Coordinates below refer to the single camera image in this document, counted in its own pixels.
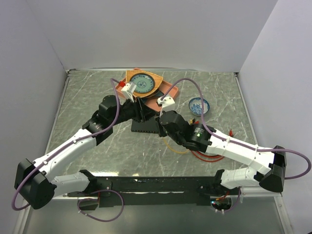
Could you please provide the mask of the black network switch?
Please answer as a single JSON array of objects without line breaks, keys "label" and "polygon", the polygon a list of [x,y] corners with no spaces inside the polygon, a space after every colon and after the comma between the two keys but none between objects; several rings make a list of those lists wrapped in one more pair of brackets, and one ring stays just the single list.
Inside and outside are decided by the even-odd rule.
[{"label": "black network switch", "polygon": [[155,118],[151,118],[145,122],[132,121],[131,131],[137,133],[158,134],[158,127]]}]

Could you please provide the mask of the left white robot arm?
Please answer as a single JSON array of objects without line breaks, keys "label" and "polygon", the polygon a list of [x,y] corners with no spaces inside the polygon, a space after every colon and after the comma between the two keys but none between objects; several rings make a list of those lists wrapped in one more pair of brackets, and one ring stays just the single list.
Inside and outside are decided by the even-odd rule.
[{"label": "left white robot arm", "polygon": [[58,173],[84,152],[98,146],[113,133],[113,126],[130,119],[146,122],[157,112],[141,98],[127,99],[105,96],[92,117],[66,142],[35,161],[23,159],[17,166],[14,187],[27,206],[40,209],[56,195]]}]

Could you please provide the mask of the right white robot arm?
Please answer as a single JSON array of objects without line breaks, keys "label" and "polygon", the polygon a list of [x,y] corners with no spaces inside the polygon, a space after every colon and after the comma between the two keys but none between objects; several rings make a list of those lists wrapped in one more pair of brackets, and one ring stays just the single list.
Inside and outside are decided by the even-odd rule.
[{"label": "right white robot arm", "polygon": [[217,171],[213,182],[216,193],[222,195],[242,186],[283,192],[286,172],[283,147],[265,148],[246,143],[202,123],[190,124],[176,111],[165,112],[155,119],[161,137],[169,136],[188,150],[223,156],[245,165],[242,169]]}]

